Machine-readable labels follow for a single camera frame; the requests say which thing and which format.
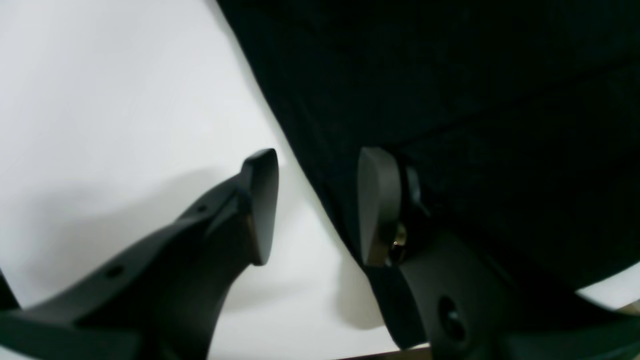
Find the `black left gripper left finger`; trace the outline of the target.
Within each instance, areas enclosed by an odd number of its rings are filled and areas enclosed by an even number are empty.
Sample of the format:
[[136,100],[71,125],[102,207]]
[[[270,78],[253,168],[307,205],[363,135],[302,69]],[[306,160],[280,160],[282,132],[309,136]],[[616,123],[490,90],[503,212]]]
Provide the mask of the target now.
[[1,313],[1,346],[39,360],[205,360],[234,281],[267,264],[279,189],[276,150],[178,219],[26,309]]

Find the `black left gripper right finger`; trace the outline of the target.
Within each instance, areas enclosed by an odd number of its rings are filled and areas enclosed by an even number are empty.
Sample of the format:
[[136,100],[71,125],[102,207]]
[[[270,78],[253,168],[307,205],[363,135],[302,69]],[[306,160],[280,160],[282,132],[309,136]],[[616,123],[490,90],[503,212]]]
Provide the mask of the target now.
[[637,360],[639,317],[606,310],[429,198],[379,146],[358,157],[363,264],[402,273],[434,360]]

